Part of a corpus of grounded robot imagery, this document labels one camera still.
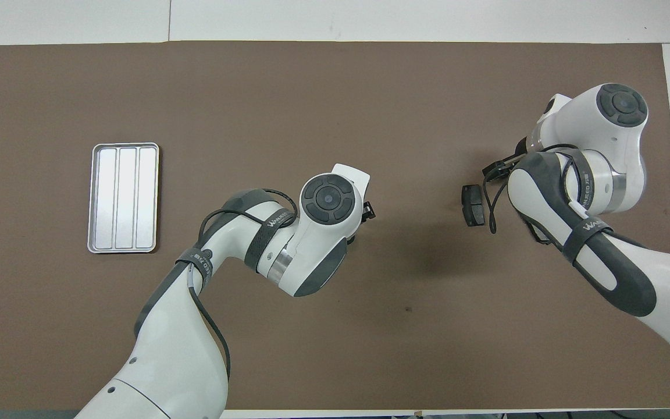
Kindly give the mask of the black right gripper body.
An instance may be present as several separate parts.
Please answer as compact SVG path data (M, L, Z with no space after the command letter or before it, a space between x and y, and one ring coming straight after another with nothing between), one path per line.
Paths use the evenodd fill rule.
M513 167L521 160L526 153L514 154L512 156L506 157L505 159L497 160L490 165L487 165L482 169L482 175L484 180L497 180L503 179L510 175Z

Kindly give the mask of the silver metal tray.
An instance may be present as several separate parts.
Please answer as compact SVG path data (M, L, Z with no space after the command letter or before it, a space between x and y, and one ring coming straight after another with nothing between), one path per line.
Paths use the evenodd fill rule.
M149 254L158 243L160 148L102 143L91 152L86 247L93 254Z

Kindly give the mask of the dark grey rectangular brake pad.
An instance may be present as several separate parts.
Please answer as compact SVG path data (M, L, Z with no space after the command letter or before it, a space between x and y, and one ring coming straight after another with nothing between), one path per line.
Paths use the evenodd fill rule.
M486 224L482 190L479 184L462 186L462 214L467 226L483 226Z

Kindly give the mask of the brown table mat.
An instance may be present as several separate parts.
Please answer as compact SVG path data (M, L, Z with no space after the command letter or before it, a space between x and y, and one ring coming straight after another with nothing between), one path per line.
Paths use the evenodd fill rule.
M670 114L654 44L166 42L0 46L0 410L81 409L128 360L141 308L242 189L296 198L334 164L376 217L321 291L239 260L201 294L245 410L670 407L670 345L611 307L506 196L465 225L464 184L548 99L624 83L650 108L648 184L604 219L670 253ZM156 143L158 243L86 247L91 152Z

